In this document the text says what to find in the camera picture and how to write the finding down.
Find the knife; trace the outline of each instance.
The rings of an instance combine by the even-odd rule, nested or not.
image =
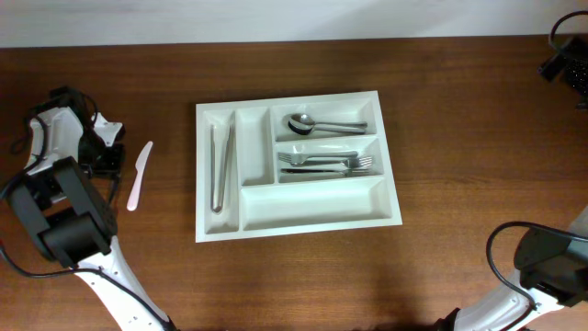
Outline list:
[[[135,164],[135,168],[137,169],[137,177],[135,178],[135,183],[132,185],[132,190],[130,191],[129,202],[127,202],[127,210],[129,211],[136,210],[137,204],[139,204],[143,171],[145,170],[145,164],[147,163],[147,158],[149,157],[149,152],[151,151],[152,146],[153,142],[148,142],[145,147],[143,147],[143,150],[137,159],[137,163]]]

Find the tray compartment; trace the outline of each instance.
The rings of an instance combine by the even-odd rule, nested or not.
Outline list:
[[[272,184],[274,157],[269,109],[237,109],[236,128],[236,151],[241,185]]]
[[[382,177],[245,188],[241,207],[245,231],[391,217]]]
[[[290,164],[279,161],[277,159],[277,153],[303,153],[303,154],[314,154],[314,153],[339,153],[339,152],[353,152],[358,153],[358,157],[372,156],[373,165],[372,171],[368,175],[382,175],[382,159],[381,151],[379,148],[379,139],[375,136],[357,136],[357,137],[344,137],[344,138],[331,138],[321,139],[312,141],[300,141],[300,142],[287,142],[277,143],[276,145],[276,162],[277,162],[277,177],[279,183],[294,183],[311,180],[323,180],[323,179],[334,179],[342,178],[343,175],[332,173],[332,174],[283,174],[281,173],[282,168],[293,167]],[[329,159],[313,158],[312,160],[322,161]],[[343,165],[317,165],[313,166],[313,169],[345,169]]]
[[[239,185],[237,183],[237,158],[235,141],[232,139],[231,153],[229,154],[228,171],[226,177],[226,187],[224,191],[224,204],[220,213],[212,212],[211,205],[211,190],[212,190],[212,177],[211,177],[211,143],[210,143],[210,129],[214,125],[214,139],[216,145],[216,173],[219,174],[221,169],[221,159],[224,155],[224,149],[226,146],[226,139],[229,134],[229,127],[231,121],[234,121],[234,110],[224,109],[216,111],[207,111],[204,113],[204,147],[205,147],[205,159],[207,162],[204,163],[205,172],[205,205],[204,205],[204,220],[205,220],[205,232],[206,234],[220,234],[227,232],[235,232],[239,230]]]
[[[297,134],[288,127],[288,119],[291,114],[308,114],[314,121],[329,122],[367,122],[366,134],[376,133],[374,109],[369,97],[349,100],[314,102],[293,105],[274,106],[272,111],[272,125],[277,142],[290,142],[298,140],[310,140],[328,137],[348,137],[349,133],[337,133],[327,131],[314,131],[308,135]]]

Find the fork tines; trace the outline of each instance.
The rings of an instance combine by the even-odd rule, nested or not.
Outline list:
[[[371,174],[372,169],[370,168],[357,168],[357,169],[347,169],[347,174]]]
[[[372,163],[373,163],[373,157],[371,157],[371,156],[359,157],[357,159],[357,164],[359,165],[358,167],[371,166]]]
[[[292,155],[288,154],[288,153],[278,153],[277,154],[277,159],[280,161],[284,161],[284,162],[290,162],[292,160]]]

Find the metal tongs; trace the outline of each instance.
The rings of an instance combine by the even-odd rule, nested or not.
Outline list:
[[[226,177],[228,176],[229,171],[229,156],[231,155],[231,142],[232,142],[232,122],[229,125],[229,135],[227,137],[227,144],[224,148],[224,155],[220,160],[220,179],[219,179],[219,187],[216,188],[216,147],[214,143],[214,125],[210,127],[210,143],[211,143],[211,157],[210,157],[210,171],[211,171],[211,192],[210,192],[210,208],[214,213],[221,213],[222,205],[224,202],[224,190],[226,186]]]

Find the stainless steel cutlery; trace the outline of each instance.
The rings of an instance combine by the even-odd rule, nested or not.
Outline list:
[[[341,174],[345,177],[353,175],[368,175],[371,172],[370,168],[358,168],[358,169],[300,169],[300,168],[282,168],[282,173],[285,174]]]
[[[360,167],[368,167],[371,166],[373,163],[372,156],[364,156],[364,157],[350,157],[345,160],[328,160],[328,161],[313,161],[313,160],[306,160],[301,164],[292,164],[291,166],[300,167],[300,166],[327,166],[327,165],[341,165],[346,168],[360,168]]]
[[[224,190],[226,186],[226,177],[228,176],[227,172],[229,170],[229,157],[231,156],[231,146],[232,146],[232,136],[233,136],[233,127],[232,123],[229,125],[229,134],[227,137],[227,142],[224,148],[224,155],[220,160],[220,172],[219,172],[219,186],[215,187],[216,182],[216,171],[215,171],[215,143],[214,143],[214,126],[210,127],[210,148],[211,148],[211,158],[210,158],[210,169],[211,169],[211,194],[210,194],[210,208],[214,213],[220,213],[222,211],[222,205],[224,202]]]
[[[368,123],[365,121],[352,123],[315,122],[310,115],[292,114],[288,119],[288,127],[297,134],[307,135],[313,131],[329,131],[338,133],[365,134]]]
[[[342,153],[317,153],[317,154],[304,154],[304,153],[278,153],[277,159],[293,166],[302,165],[310,158],[351,158],[357,157],[357,152],[342,152]]]

